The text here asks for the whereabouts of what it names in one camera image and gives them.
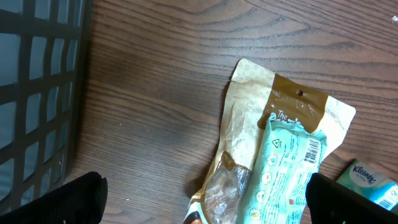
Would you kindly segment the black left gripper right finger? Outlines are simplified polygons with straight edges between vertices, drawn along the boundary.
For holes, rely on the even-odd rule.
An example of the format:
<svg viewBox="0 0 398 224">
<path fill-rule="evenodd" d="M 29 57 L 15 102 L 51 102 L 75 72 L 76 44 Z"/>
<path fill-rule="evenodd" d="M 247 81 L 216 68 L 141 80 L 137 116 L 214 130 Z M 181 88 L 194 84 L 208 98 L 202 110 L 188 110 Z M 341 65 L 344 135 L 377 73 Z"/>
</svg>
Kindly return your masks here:
<svg viewBox="0 0 398 224">
<path fill-rule="evenodd" d="M 313 224 L 397 224 L 397 215 L 326 176 L 312 174 L 305 193 Z"/>
</svg>

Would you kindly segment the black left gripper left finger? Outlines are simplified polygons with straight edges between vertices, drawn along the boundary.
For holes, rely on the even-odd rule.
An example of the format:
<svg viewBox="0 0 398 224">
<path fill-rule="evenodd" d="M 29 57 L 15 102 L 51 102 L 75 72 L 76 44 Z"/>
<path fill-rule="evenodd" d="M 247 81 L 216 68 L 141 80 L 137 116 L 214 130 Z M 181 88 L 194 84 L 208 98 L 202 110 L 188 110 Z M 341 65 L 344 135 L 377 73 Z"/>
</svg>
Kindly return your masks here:
<svg viewBox="0 0 398 224">
<path fill-rule="evenodd" d="M 1 224 L 99 224 L 108 182 L 97 172 L 85 175 L 1 216 Z"/>
</svg>

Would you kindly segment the green white Kleenex tissue pack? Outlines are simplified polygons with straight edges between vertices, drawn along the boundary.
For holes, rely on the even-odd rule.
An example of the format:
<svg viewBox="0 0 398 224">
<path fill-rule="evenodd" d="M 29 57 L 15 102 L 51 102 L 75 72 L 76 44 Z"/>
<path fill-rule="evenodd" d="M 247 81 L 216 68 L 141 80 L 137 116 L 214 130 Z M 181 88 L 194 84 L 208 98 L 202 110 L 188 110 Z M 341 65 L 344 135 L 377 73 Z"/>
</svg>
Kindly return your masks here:
<svg viewBox="0 0 398 224">
<path fill-rule="evenodd" d="M 397 214 L 397 183 L 366 163 L 356 159 L 337 182 Z"/>
</svg>

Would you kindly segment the teal snack packet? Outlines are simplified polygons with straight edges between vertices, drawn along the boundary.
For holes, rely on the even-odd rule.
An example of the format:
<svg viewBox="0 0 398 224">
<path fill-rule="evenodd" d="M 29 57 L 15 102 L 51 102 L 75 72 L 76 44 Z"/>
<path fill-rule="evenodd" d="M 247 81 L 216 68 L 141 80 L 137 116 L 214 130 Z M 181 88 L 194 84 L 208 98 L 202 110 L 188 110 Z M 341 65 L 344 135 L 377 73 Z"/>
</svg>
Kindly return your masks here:
<svg viewBox="0 0 398 224">
<path fill-rule="evenodd" d="M 307 184 L 326 149 L 323 131 L 268 119 L 237 223 L 300 223 Z"/>
</svg>

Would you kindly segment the brown snack packet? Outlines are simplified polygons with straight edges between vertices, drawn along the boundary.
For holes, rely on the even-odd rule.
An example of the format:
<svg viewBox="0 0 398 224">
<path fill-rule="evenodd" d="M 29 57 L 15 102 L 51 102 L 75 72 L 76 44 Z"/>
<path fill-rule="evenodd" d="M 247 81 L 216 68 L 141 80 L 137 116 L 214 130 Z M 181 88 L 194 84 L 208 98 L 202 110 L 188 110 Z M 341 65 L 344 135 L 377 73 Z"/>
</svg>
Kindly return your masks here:
<svg viewBox="0 0 398 224">
<path fill-rule="evenodd" d="M 343 142 L 355 113 L 326 93 L 240 60 L 226 93 L 216 156 L 190 199 L 185 223 L 237 223 L 268 119 L 301 124 L 311 134 L 323 131 L 324 160 Z"/>
</svg>

